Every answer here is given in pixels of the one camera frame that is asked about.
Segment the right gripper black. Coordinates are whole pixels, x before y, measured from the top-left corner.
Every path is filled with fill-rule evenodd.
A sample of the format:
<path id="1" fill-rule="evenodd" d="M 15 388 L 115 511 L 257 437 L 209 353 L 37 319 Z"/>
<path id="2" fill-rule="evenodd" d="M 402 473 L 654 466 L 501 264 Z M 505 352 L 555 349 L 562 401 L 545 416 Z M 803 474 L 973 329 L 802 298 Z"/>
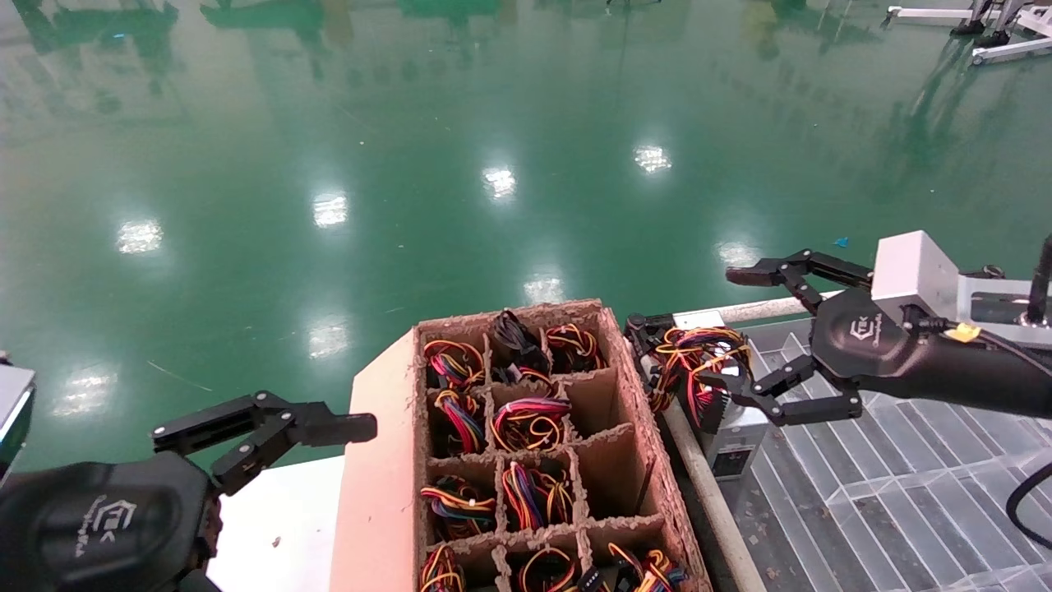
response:
<path id="1" fill-rule="evenodd" d="M 808 275 L 847 289 L 826 299 Z M 708 371 L 697 371 L 696 377 L 740 407 L 758 409 L 775 427 L 863 416 L 863 400 L 852 390 L 817 400 L 778 401 L 818 372 L 838 389 L 924 389 L 920 341 L 863 292 L 871 289 L 873 277 L 869 267 L 812 250 L 727 267 L 730 284 L 784 286 L 800 301 L 813 315 L 811 355 L 794 358 L 758 380 Z"/>

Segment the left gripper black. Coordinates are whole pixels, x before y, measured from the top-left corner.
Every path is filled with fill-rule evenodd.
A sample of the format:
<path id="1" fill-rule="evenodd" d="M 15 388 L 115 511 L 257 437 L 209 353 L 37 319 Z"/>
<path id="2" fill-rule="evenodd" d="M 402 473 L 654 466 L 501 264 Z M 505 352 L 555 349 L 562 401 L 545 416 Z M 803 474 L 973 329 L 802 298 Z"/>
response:
<path id="1" fill-rule="evenodd" d="M 148 460 L 14 474 L 2 486 L 1 588 L 215 591 L 205 573 L 222 528 L 213 483 L 232 496 L 296 446 L 376 435 L 371 413 L 335 414 L 325 402 L 257 392 L 154 428 L 160 454 Z M 238 443 L 211 465 L 213 483 L 181 457 L 226 441 Z"/>

